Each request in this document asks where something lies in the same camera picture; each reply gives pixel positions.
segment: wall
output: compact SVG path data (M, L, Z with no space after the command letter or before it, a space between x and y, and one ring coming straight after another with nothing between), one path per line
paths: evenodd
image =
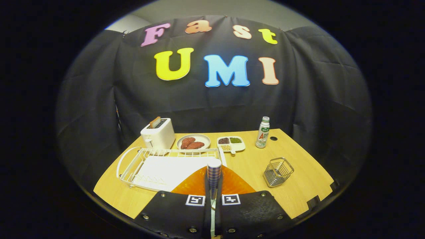
M284 31L316 25L305 16L270 0L158 0L131 14L151 23L188 16L226 15L264 23Z
M119 31L119 32L123 32L124 30L127 30L126 33L128 33L150 24L151 23L146 21L145 19L129 14L119 19L118 21L114 22L109 27L105 28L105 30L112 30L112 31Z

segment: bottle label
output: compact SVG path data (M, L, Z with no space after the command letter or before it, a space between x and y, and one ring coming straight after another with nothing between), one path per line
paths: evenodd
M270 130L270 127L260 128L260 130L258 131L258 137L256 142L258 146L261 146L261 147L266 146L266 140L267 140L267 137L269 136L269 130Z

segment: black curtain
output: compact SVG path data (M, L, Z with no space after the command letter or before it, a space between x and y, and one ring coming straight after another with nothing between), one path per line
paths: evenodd
M208 20L212 30L185 33L195 20ZM145 29L165 23L171 27L158 42L140 46ZM233 25L248 27L252 38L236 37ZM278 44L263 39L258 29L264 28L276 34ZM178 80L159 79L153 56L172 51L170 70L177 70L176 51L187 47L194 48L189 73ZM250 85L206 87L203 57L210 54L226 64L236 55L246 56ZM279 84L262 83L259 57L276 60ZM334 38L313 26L282 31L235 17L194 16L125 36L106 30L76 58L59 95L57 137L63 162L89 191L157 116L171 118L177 133L256 130L262 116L269 116L271 128L291 136L340 184L358 172L371 134L371 103L361 71Z

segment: bottle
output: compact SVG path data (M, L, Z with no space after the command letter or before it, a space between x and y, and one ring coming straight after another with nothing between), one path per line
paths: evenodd
M255 142L255 145L258 148L264 148L266 146L267 137L269 136L269 130L270 130L270 118L264 116L263 120L261 121L260 128L258 129L258 136L257 141Z

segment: blue letter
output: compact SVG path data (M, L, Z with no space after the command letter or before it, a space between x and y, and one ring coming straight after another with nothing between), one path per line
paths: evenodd
M217 79L217 73L225 85L228 85L232 76L235 75L232 85L249 86L246 74L247 57L234 56L229 66L224 63L219 55L207 55L204 56L204 60L208 62L208 81L205 83L206 87L217 87L220 85L220 81Z

